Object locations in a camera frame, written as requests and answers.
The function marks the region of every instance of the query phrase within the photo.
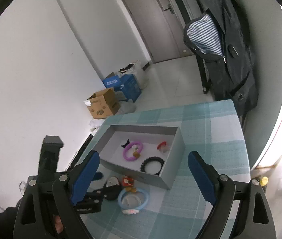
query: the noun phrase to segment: white plastic bag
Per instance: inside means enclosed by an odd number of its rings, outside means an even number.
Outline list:
[[[132,74],[134,75],[140,89],[144,89],[148,85],[148,78],[141,67],[140,60],[133,62],[134,64],[130,69],[127,71],[121,71],[122,74]]]
[[[135,112],[136,106],[133,104],[132,99],[129,99],[128,102],[122,101],[120,103],[120,109],[116,113],[116,115],[122,115],[126,113],[132,113]]]
[[[103,122],[105,121],[105,119],[92,119],[90,120],[89,126],[91,134],[94,136],[97,131],[99,130],[99,127],[101,127],[101,125],[103,124]]]

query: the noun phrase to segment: table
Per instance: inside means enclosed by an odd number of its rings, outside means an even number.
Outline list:
[[[185,105],[106,119],[83,153],[82,162],[111,124],[179,126],[185,143],[185,152],[171,190],[136,181],[136,186],[150,193],[150,201],[136,215],[124,215],[117,201],[104,200],[102,211],[82,216],[89,232],[96,239],[191,239],[204,224],[212,206],[206,202],[188,168],[188,153],[196,150],[207,164],[219,174],[233,180],[249,182],[249,162],[242,129],[231,100]],[[92,182],[91,190],[101,188],[105,180],[116,174],[105,167],[100,181]],[[222,238],[230,235],[236,216],[238,201]]]

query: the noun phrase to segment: blue ring toy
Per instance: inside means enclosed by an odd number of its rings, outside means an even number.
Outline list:
[[[148,195],[148,192],[147,192],[147,191],[145,191],[145,190],[143,190],[143,189],[141,189],[141,188],[136,188],[136,189],[137,189],[137,192],[141,192],[141,193],[144,194],[145,199],[144,199],[144,202],[143,202],[141,205],[139,205],[138,207],[135,207],[135,208],[133,208],[133,209],[141,210],[141,209],[143,209],[143,208],[147,205],[149,195]],[[118,204],[119,204],[119,206],[120,206],[122,209],[131,209],[131,208],[125,207],[125,206],[122,204],[122,198],[123,198],[124,194],[126,194],[126,193],[132,193],[132,192],[126,191],[125,188],[124,188],[124,189],[120,192],[120,194],[119,194],[119,196],[118,196]]]

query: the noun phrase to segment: open cardboard box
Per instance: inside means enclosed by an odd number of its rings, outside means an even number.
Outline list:
[[[122,155],[123,147],[121,145],[124,145],[127,139],[130,142],[143,143],[140,157],[132,162],[126,161]],[[166,141],[169,147],[165,153],[156,149],[162,141]],[[111,125],[93,149],[100,154],[100,163],[106,168],[143,183],[171,189],[184,154],[185,145],[179,127]],[[127,156],[132,156],[132,152],[133,150],[130,149]],[[159,175],[140,171],[143,161],[152,156],[158,156],[164,160]]]
[[[84,103],[94,119],[105,119],[115,115],[120,109],[119,101],[112,88],[94,93]]]

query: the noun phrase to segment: yellow bottle cap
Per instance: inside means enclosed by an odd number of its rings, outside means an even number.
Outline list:
[[[261,179],[260,184],[261,184],[261,186],[265,186],[267,183],[268,183],[268,178],[266,176],[264,176]]]

